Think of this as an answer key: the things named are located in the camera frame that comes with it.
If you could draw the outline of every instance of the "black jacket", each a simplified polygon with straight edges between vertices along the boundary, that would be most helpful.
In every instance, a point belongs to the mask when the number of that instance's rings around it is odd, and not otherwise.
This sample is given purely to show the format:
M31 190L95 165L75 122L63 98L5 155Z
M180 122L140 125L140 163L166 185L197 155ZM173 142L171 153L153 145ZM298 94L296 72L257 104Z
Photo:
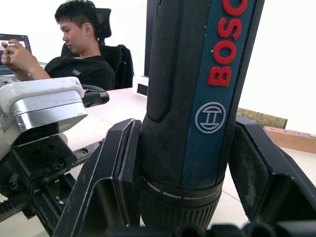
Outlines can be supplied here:
M120 44L118 48L122 52L118 72L116 74L116 89L130 88L133 86L134 68L131 52L125 45Z

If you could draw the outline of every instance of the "bosch logo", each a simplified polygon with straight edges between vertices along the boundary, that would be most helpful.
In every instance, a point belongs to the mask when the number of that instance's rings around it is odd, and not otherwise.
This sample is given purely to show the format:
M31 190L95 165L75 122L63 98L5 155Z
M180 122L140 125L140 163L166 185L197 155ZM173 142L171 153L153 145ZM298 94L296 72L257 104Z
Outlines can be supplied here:
M241 0L241 3L239 7L234 8L230 4L230 0L222 0L222 5L224 11L229 15L233 17L238 17L241 16L245 10L247 9L247 0ZM234 18L229 21L228 25L227 20L225 17L222 17L221 20L218 23L217 26L217 33L222 39L226 39L223 41L218 42L215 46L214 49L212 50L213 52L213 58L218 64L226 65L224 67L213 67L211 68L209 72L209 77L208 77L208 85L212 86L229 86L232 71L228 64L232 63L233 60L236 57L236 46L233 41L236 41L240 34L241 34L241 28L242 24L241 21L237 18ZM233 30L235 30L234 34L232 35L232 40L227 40L230 35L233 33ZM220 51L224 48L229 49L230 54L227 57L222 57L220 55Z
M225 118L224 106L217 102L210 102L197 111L195 122L200 132L212 134L223 126Z

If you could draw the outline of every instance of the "white cover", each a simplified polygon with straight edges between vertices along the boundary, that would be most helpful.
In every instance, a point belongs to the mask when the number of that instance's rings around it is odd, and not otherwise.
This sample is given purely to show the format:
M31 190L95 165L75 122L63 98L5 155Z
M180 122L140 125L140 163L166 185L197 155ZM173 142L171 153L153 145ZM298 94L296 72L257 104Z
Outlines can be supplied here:
M15 82L0 88L0 106L9 113L11 106L21 99L72 90L84 97L84 89L76 77Z

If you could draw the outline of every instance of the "cordless screwdriver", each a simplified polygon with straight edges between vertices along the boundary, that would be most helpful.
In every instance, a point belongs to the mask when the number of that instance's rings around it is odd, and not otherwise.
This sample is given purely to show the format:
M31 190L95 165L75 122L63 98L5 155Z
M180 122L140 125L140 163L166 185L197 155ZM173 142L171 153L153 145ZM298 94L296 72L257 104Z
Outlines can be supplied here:
M158 0L141 137L146 226L206 228L263 0Z

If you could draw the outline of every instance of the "laptop screen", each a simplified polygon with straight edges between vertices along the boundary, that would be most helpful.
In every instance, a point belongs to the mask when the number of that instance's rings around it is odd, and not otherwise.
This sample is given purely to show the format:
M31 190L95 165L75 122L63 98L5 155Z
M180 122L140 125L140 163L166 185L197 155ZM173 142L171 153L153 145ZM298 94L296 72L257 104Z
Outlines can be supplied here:
M1 46L1 43L2 42L8 43L9 40L18 40L20 44L22 44L25 48L27 48L32 53L29 38L27 36L0 34L0 58L4 51L4 48Z

